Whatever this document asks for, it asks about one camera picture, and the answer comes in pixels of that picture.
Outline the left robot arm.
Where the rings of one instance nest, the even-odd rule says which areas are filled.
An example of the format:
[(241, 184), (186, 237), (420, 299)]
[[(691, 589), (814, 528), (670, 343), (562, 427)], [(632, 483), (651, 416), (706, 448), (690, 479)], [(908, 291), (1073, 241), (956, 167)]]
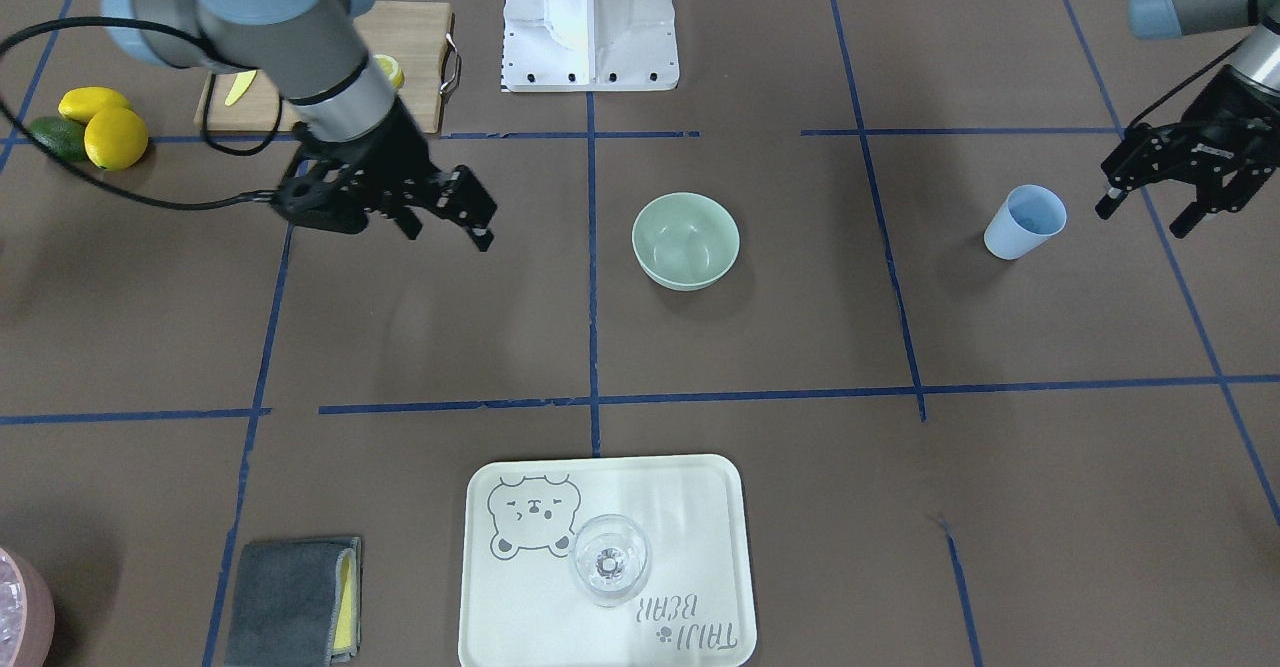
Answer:
[(1110, 219), (1135, 189), (1179, 181), (1196, 189), (1171, 221), (1175, 238), (1216, 213), (1240, 213), (1279, 166), (1279, 0), (1129, 0), (1143, 41), (1247, 29), (1202, 69), (1208, 83), (1174, 123), (1140, 111), (1105, 157), (1108, 189), (1094, 211)]

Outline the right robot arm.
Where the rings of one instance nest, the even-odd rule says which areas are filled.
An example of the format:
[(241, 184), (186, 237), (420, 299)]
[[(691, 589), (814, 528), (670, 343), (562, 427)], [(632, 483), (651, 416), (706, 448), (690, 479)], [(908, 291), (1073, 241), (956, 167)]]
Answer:
[(416, 238), (419, 211), (453, 221), (486, 251), (497, 204), (467, 166), (442, 170), (428, 140), (358, 35), (375, 0), (101, 0), (100, 15), (19, 29), (3, 47), (37, 35), (100, 26), (148, 64), (260, 70), (293, 108), (298, 149), (279, 187), (204, 202), (219, 210), (256, 202), (298, 228), (357, 234), (371, 215)]

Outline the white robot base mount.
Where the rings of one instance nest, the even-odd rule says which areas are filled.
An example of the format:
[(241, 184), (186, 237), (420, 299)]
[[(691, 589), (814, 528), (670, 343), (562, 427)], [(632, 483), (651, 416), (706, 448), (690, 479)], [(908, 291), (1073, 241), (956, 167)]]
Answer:
[(504, 0), (503, 92), (655, 92), (680, 78), (675, 0)]

